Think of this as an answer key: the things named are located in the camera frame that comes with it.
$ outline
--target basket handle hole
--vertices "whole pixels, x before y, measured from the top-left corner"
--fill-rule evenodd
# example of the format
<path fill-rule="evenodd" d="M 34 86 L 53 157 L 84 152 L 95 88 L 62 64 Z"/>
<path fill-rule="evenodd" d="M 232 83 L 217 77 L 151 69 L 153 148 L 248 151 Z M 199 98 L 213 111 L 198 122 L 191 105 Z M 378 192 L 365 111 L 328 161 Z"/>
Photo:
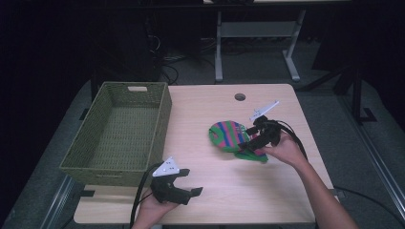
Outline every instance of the basket handle hole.
<path fill-rule="evenodd" d="M 130 92 L 148 92 L 148 88 L 146 87 L 140 87 L 140 86 L 129 86 L 128 91 Z"/>
<path fill-rule="evenodd" d="M 96 177 L 122 178 L 120 175 L 96 175 Z"/>

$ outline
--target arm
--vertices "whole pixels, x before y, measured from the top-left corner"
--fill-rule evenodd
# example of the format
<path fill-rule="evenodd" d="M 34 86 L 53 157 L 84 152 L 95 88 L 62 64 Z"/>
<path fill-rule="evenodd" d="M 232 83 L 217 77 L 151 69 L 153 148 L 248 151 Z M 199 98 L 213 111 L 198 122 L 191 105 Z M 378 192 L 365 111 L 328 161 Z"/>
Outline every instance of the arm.
<path fill-rule="evenodd" d="M 143 201 L 140 203 L 138 216 L 135 219 L 132 229 L 148 229 L 158 223 L 160 219 L 171 210 L 179 206 L 178 203 L 159 203 L 148 189 L 143 194 Z"/>
<path fill-rule="evenodd" d="M 300 176 L 310 206 L 320 228 L 358 228 L 352 217 L 331 194 L 322 179 L 302 155 L 292 137 L 284 132 L 275 147 L 265 147 L 267 154 L 291 165 Z"/>

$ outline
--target human hand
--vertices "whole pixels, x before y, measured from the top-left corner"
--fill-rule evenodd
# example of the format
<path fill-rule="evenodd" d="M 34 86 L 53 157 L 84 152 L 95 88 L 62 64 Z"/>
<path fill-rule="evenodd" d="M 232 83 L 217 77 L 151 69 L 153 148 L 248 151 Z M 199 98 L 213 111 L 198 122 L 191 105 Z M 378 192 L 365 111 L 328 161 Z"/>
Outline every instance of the human hand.
<path fill-rule="evenodd" d="M 151 189 L 148 189 L 142 195 L 142 199 L 143 201 L 140 203 L 138 216 L 132 229 L 149 229 L 158 223 L 166 213 L 179 206 L 178 203 L 173 202 L 158 202 L 153 196 Z"/>
<path fill-rule="evenodd" d="M 302 164 L 308 163 L 297 143 L 284 131 L 281 132 L 280 142 L 277 146 L 265 146 L 261 150 L 266 154 L 274 156 L 286 164 L 291 165 L 295 169 Z"/>

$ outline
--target green wicker basket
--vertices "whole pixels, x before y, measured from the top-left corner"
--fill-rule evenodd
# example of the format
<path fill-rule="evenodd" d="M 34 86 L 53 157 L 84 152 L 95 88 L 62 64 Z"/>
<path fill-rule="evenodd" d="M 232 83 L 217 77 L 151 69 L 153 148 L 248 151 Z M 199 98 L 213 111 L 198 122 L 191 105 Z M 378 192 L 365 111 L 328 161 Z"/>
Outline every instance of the green wicker basket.
<path fill-rule="evenodd" d="M 171 108 L 166 83 L 105 82 L 60 169 L 84 184 L 138 186 L 162 161 Z"/>

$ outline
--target wire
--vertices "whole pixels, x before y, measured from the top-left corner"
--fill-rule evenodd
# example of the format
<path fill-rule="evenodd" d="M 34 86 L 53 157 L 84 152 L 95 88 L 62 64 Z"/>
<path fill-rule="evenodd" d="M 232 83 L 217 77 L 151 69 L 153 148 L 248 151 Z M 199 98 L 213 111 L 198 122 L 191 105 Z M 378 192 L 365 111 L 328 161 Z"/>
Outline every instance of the wire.
<path fill-rule="evenodd" d="M 129 224 L 129 225 L 130 225 L 129 228 L 132 228 L 132 226 L 134 225 L 135 212 L 137 211 L 138 205 L 139 205 L 139 203 L 141 202 L 141 200 L 139 200 L 139 199 L 140 199 L 140 195 L 142 194 L 142 189 L 143 189 L 143 186 L 145 186 L 145 182 L 146 182 L 146 179 L 147 179 L 148 176 L 149 176 L 149 173 L 150 173 L 155 167 L 161 166 L 162 163 L 163 163 L 163 162 L 159 162 L 159 163 L 153 164 L 152 166 L 150 166 L 150 167 L 148 168 L 148 170 L 146 170 L 145 173 L 143 173 L 142 180 L 140 181 L 139 186 L 138 186 L 137 195 L 135 196 L 135 199 L 134 199 L 134 205 L 132 206 L 131 219 L 130 219 L 131 221 L 130 221 L 130 224 Z"/>
<path fill-rule="evenodd" d="M 71 221 L 74 219 L 74 216 L 71 216 L 61 227 L 60 229 L 65 229 L 69 223 L 71 223 Z"/>
<path fill-rule="evenodd" d="M 368 196 L 366 196 L 366 195 L 364 195 L 364 194 L 358 193 L 358 192 L 356 192 L 356 191 L 353 191 L 353 190 L 350 190 L 350 189 L 347 189 L 347 188 L 342 188 L 342 187 L 337 186 L 337 185 L 333 185 L 333 187 L 334 187 L 335 189 L 339 189 L 339 190 L 342 190 L 342 191 L 346 191 L 346 192 L 348 192 L 348 193 L 352 193 L 352 194 L 358 195 L 358 196 L 360 196 L 360 197 L 362 197 L 362 198 L 366 198 L 366 199 L 368 199 L 369 201 L 376 203 L 377 205 L 379 205 L 380 207 L 382 207 L 385 211 L 387 211 L 389 214 L 391 214 L 391 216 L 393 216 L 393 217 L 399 222 L 399 224 L 402 226 L 402 228 L 405 228 L 405 223 L 402 221 L 402 219 L 401 219 L 400 217 L 398 217 L 393 211 L 391 211 L 387 206 L 385 206 L 384 204 L 382 204 L 380 201 L 378 201 L 378 200 L 376 200 L 376 199 L 374 199 L 374 198 L 370 198 L 370 197 L 368 197 Z"/>
<path fill-rule="evenodd" d="M 167 84 L 168 85 L 173 85 L 173 84 L 177 83 L 177 80 L 179 78 L 179 71 L 176 68 L 174 68 L 172 66 L 168 66 L 168 65 L 162 65 L 162 67 L 169 68 L 169 69 L 173 70 L 176 73 L 175 79 L 172 80 L 164 69 L 161 70 L 161 73 L 167 79 Z"/>

